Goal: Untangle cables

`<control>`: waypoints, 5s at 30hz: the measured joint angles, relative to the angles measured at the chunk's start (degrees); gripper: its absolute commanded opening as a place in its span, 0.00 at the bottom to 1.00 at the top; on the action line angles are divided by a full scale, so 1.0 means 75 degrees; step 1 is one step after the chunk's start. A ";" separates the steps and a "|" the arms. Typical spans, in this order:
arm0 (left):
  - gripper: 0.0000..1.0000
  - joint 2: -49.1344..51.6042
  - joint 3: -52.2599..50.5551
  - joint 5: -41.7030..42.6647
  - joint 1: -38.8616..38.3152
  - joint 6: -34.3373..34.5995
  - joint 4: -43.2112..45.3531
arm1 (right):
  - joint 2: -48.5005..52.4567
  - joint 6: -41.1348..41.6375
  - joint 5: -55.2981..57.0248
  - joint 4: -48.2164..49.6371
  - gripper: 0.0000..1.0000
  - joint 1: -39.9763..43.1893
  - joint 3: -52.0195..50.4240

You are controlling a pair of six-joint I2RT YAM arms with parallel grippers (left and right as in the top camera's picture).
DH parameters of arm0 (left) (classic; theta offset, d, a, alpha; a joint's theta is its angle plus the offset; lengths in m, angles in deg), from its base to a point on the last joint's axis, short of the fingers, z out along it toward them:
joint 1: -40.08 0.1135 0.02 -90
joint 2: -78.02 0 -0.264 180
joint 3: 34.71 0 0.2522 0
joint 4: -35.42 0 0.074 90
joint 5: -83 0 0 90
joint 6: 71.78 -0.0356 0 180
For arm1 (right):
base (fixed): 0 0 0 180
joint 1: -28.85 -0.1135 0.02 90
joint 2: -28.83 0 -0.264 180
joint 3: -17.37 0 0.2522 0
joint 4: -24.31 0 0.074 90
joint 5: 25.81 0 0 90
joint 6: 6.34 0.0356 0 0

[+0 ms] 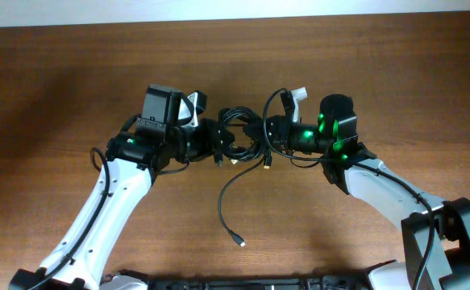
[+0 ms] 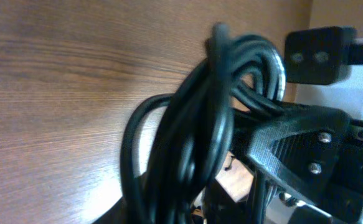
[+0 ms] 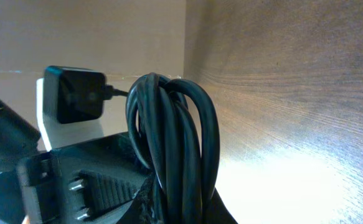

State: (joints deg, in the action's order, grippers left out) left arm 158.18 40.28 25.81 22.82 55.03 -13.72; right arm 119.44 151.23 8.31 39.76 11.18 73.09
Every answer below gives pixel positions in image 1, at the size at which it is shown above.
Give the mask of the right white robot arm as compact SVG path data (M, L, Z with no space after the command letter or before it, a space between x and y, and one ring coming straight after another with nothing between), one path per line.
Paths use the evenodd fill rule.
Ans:
M323 168L344 193L372 206L401 231L404 256L367 274L372 289L470 289L470 200L449 201L393 173L358 140L352 99L332 94L320 102L318 121L304 124L298 98L281 95L284 114L247 127L271 151Z

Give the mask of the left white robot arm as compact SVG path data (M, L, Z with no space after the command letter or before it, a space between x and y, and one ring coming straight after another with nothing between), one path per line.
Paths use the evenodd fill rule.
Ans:
M200 119L207 96L149 85L141 113L130 117L105 151L92 148L97 182L68 232L36 271L19 269L10 289L146 289L137 275L104 277L106 262L135 207L176 160L187 167L221 159L218 123Z

